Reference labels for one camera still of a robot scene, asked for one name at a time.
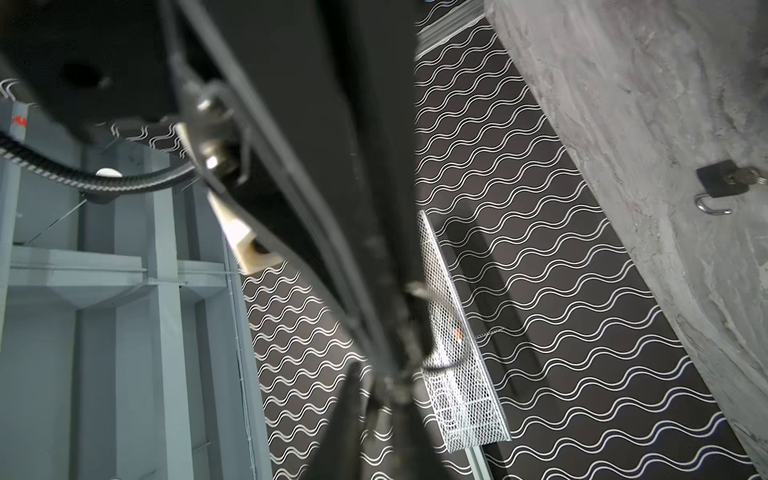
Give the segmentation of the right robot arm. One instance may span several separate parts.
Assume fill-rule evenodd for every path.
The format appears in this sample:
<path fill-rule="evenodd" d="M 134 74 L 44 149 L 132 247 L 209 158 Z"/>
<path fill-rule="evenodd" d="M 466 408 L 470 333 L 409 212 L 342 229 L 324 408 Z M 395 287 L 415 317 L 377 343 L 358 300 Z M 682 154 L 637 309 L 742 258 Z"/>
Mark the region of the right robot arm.
<path fill-rule="evenodd" d="M 5 1 L 1 64 L 81 140 L 186 127 L 198 174 L 378 373 L 433 348 L 415 199 L 414 1 Z"/>

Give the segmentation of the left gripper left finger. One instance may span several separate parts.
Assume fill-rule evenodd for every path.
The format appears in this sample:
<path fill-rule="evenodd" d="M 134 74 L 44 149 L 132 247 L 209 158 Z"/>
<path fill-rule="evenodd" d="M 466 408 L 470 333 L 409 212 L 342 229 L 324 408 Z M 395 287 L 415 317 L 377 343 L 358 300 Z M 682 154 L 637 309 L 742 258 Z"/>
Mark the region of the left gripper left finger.
<path fill-rule="evenodd" d="M 356 480 L 361 475 L 362 366 L 354 362 L 347 370 L 338 402 L 319 447 L 310 458 L 303 479 Z"/>

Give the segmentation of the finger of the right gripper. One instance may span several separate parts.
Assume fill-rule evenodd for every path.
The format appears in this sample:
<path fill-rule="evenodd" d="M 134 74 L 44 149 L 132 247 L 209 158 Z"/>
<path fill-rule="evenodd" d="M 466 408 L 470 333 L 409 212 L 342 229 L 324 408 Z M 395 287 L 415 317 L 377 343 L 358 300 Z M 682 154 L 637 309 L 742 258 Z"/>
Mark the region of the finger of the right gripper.
<path fill-rule="evenodd" d="M 416 16 L 413 1 L 161 5 L 198 172 L 392 382 L 432 347 L 411 293 Z"/>

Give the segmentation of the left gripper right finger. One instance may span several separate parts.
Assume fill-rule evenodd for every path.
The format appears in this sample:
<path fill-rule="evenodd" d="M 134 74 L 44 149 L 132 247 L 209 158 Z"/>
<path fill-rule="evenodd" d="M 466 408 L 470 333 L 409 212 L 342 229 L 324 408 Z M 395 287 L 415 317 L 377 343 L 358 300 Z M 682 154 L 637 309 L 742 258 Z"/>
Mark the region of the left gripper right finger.
<path fill-rule="evenodd" d="M 408 384 L 395 384 L 395 478 L 449 479 Z"/>

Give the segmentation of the small black padlock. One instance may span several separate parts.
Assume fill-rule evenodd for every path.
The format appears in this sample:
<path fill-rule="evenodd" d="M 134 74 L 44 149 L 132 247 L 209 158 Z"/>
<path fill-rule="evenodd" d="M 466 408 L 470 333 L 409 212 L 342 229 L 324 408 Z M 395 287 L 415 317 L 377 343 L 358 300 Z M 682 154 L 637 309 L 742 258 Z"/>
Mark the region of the small black padlock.
<path fill-rule="evenodd" d="M 696 176 L 704 191 L 694 196 L 694 204 L 710 216 L 731 215 L 733 210 L 711 208 L 707 199 L 734 197 L 747 193 L 754 185 L 767 185 L 767 174 L 763 170 L 754 166 L 739 167 L 733 160 L 700 167 Z"/>

